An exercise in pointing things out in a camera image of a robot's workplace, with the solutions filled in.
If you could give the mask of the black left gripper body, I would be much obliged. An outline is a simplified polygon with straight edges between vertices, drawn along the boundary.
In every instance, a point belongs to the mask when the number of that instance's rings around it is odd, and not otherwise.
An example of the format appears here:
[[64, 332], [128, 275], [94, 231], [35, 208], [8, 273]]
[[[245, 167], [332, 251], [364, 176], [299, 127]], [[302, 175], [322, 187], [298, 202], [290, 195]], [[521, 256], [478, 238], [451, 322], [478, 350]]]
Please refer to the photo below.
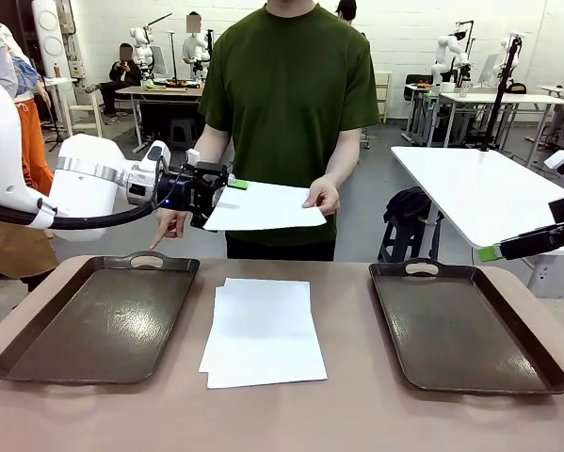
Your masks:
[[229, 172], [223, 164], [186, 163], [160, 175], [156, 186], [157, 205], [168, 209], [213, 209], [217, 195], [228, 180]]

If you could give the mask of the person right hand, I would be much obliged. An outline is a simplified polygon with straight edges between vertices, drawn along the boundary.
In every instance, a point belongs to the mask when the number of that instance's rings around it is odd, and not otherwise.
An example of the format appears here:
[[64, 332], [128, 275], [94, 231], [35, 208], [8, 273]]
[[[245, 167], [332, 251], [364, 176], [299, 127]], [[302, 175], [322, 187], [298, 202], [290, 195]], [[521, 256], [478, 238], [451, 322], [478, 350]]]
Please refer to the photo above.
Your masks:
[[150, 250], [154, 250], [165, 238], [182, 238], [187, 215], [187, 212], [159, 208], [156, 213], [158, 225]]

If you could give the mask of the person left hand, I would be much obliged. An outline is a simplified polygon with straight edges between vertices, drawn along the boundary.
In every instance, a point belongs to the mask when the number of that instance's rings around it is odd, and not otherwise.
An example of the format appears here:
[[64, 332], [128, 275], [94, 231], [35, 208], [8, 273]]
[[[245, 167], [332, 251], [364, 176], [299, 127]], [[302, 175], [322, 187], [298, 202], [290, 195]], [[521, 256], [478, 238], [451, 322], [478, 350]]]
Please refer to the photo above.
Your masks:
[[328, 175], [322, 176], [311, 184], [309, 194], [303, 203], [303, 208], [315, 208], [324, 217], [333, 215], [340, 206], [340, 196], [337, 185]]

